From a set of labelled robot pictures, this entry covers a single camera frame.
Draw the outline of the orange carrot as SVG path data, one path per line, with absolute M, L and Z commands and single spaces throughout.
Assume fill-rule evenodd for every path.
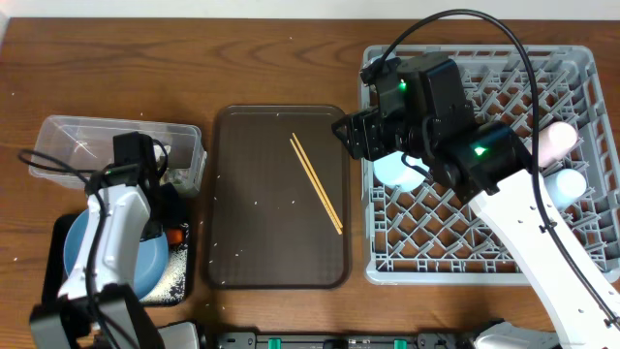
M 180 228 L 166 229 L 168 245 L 175 246 L 181 244 L 185 239 L 185 233 Z

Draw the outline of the light blue rice bowl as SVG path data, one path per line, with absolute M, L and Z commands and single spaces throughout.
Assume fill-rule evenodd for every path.
M 374 161 L 373 172 L 374 176 L 390 189 L 399 186 L 402 191 L 411 192 L 422 185 L 425 176 L 406 166 L 402 155 L 403 152 L 396 151 Z

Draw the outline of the dark blue plate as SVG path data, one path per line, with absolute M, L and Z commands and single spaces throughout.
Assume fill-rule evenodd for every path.
M 63 247 L 65 274 L 69 275 L 78 258 L 88 223 L 88 211 L 83 211 L 71 225 Z M 169 246 L 165 235 L 141 241 L 135 269 L 134 291 L 142 301 L 159 283 L 168 265 Z

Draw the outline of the white rice pile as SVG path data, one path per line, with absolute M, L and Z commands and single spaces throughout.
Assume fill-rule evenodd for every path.
M 174 306 L 181 303 L 186 295 L 187 262 L 187 243 L 171 247 L 162 277 L 140 301 L 147 306 Z

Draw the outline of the pink plastic cup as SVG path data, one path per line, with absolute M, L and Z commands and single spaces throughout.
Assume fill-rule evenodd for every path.
M 539 166 L 549 167 L 565 156 L 577 142 L 575 128 L 567 122 L 556 121 L 539 133 Z

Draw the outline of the light blue plastic cup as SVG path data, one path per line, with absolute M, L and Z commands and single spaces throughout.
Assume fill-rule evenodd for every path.
M 558 210 L 564 210 L 586 191 L 585 177 L 573 169 L 564 169 L 544 179 L 545 189 Z

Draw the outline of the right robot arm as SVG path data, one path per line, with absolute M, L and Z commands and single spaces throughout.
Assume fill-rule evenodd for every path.
M 360 76 L 376 106 L 332 125 L 350 155 L 421 160 L 507 247 L 562 347 L 618 347 L 618 293 L 551 201 L 533 152 L 506 123 L 477 122 L 456 63 L 442 52 L 380 58 Z

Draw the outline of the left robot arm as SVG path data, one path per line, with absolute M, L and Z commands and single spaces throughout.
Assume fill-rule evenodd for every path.
M 57 297 L 33 308 L 31 334 L 40 348 L 76 348 L 97 325 L 112 348 L 198 348 L 194 323 L 156 327 L 133 290 L 140 241 L 161 211 L 154 142 L 138 132 L 112 142 L 113 163 L 83 179 L 89 220 L 77 260 Z

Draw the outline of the black waste tray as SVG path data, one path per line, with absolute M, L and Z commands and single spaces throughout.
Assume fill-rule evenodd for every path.
M 63 247 L 68 231 L 73 222 L 78 218 L 79 214 L 66 214 L 59 217 L 53 226 L 52 238 L 50 242 L 47 263 L 46 263 L 46 276 L 44 281 L 44 290 L 42 293 L 42 300 L 48 301 L 57 296 L 60 286 L 68 278 L 69 275 L 65 274 L 63 263 Z M 180 229 L 185 233 L 185 239 L 182 243 L 188 244 L 188 254 L 190 249 L 190 226 L 188 223 L 183 224 Z M 186 295 L 188 291 L 188 282 L 190 277 L 188 275 L 188 262 L 187 262 L 187 281 L 186 281 Z

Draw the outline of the grey dishwasher rack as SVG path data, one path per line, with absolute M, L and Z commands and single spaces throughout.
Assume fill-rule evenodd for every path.
M 448 45 L 467 98 L 480 121 L 500 120 L 528 141 L 531 96 L 541 100 L 541 124 L 572 125 L 577 142 L 543 169 L 586 179 L 584 194 L 562 217 L 605 279 L 619 278 L 619 159 L 593 52 L 584 46 L 530 46 L 528 77 L 510 46 Z M 525 276 L 508 249 L 454 193 L 425 181 L 411 192 L 380 182 L 362 162 L 365 274 L 377 285 L 519 286 Z

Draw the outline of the dark brown serving tray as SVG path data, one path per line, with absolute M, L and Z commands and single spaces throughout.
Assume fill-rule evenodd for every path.
M 335 106 L 229 106 L 207 165 L 201 277 L 217 289 L 333 289 L 351 272 L 349 154 Z

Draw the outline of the clear plastic bin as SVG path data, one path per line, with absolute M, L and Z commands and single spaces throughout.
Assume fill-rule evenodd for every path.
M 43 123 L 35 149 L 77 170 L 100 170 L 113 162 L 112 138 L 140 132 L 160 141 L 169 156 L 162 183 L 182 197 L 199 194 L 207 153 L 202 132 L 194 125 L 155 121 L 51 115 Z

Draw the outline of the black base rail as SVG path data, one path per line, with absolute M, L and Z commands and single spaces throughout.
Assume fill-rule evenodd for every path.
M 558 348 L 556 333 L 490 322 L 469 333 L 369 333 L 308 334 L 228 332 L 207 334 L 195 322 L 169 324 L 158 330 L 166 348 L 209 349 L 441 349 L 441 348 Z

